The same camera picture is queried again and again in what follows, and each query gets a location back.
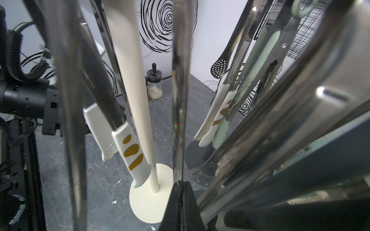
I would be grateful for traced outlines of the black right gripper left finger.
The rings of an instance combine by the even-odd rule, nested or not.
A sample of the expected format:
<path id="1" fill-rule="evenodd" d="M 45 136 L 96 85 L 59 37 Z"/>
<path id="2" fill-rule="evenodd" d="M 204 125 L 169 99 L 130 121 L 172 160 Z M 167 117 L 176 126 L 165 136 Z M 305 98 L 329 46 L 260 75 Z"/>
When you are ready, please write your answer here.
<path id="1" fill-rule="evenodd" d="M 183 182 L 176 182 L 171 190 L 167 208 L 159 231 L 180 231 L 182 210 Z"/>

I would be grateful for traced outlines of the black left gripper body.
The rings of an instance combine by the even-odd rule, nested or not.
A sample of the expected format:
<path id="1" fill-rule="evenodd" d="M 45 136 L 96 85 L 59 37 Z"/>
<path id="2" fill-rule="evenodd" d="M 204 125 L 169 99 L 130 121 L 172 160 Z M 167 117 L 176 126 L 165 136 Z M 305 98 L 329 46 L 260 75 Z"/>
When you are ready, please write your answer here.
<path id="1" fill-rule="evenodd" d="M 55 136 L 56 131 L 60 130 L 60 135 L 63 136 L 60 109 L 59 90 L 49 80 L 1 81 L 1 113 L 42 119 L 43 135 Z"/>

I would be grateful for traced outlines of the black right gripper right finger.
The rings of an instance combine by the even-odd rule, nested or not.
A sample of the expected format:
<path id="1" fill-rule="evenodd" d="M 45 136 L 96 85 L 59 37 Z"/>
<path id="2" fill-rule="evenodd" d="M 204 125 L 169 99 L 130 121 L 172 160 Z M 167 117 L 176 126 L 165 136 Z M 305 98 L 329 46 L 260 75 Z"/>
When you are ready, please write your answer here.
<path id="1" fill-rule="evenodd" d="M 191 184 L 183 184 L 183 231 L 206 231 Z"/>

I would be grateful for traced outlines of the tall cream utensil rack stand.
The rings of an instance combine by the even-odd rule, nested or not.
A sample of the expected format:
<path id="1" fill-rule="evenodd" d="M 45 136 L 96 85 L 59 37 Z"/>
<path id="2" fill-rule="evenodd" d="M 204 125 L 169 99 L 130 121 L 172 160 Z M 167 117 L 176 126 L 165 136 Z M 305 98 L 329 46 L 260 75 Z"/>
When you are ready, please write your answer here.
<path id="1" fill-rule="evenodd" d="M 173 172 L 171 167 L 157 163 L 155 158 L 135 1 L 104 1 L 103 5 L 136 136 L 146 161 L 151 165 L 146 182 L 139 188 L 131 185 L 130 206 L 141 221 L 160 223 L 169 201 Z"/>

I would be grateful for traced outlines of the dark grey rack stand front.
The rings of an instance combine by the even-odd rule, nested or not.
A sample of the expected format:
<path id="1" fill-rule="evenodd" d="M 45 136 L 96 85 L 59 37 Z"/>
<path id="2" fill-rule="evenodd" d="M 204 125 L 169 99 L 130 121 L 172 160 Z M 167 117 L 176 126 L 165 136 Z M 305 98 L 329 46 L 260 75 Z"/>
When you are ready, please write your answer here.
<path id="1" fill-rule="evenodd" d="M 192 141 L 185 152 L 185 163 L 189 170 L 201 167 L 211 157 L 215 149 L 212 143 L 199 147 L 199 141 Z"/>

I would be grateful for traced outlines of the small steel tongs white tip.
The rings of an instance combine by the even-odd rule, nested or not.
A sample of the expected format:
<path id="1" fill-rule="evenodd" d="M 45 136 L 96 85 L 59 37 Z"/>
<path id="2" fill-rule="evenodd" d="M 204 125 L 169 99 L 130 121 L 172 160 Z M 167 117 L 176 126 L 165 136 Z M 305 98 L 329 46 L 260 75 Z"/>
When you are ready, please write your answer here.
<path id="1" fill-rule="evenodd" d="M 81 32 L 82 69 L 85 92 L 83 115 L 102 152 L 102 160 L 111 159 L 116 153 L 133 177 L 132 187 L 141 187 L 149 178 L 151 165 L 130 123 L 127 122 L 88 24 L 78 6 Z"/>

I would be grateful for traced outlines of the green ringed steel tongs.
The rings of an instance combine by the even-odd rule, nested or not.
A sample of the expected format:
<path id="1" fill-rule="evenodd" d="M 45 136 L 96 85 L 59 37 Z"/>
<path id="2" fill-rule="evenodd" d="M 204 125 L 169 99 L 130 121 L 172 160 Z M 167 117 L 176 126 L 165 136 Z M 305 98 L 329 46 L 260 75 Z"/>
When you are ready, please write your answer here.
<path id="1" fill-rule="evenodd" d="M 316 7 L 317 1 L 286 1 L 276 18 L 269 17 L 248 57 L 241 73 L 238 90 L 227 94 L 211 126 L 212 148 L 218 149 L 224 142 L 229 124 L 256 85 L 267 92 L 277 69 L 282 66 L 297 34 L 300 21 Z"/>

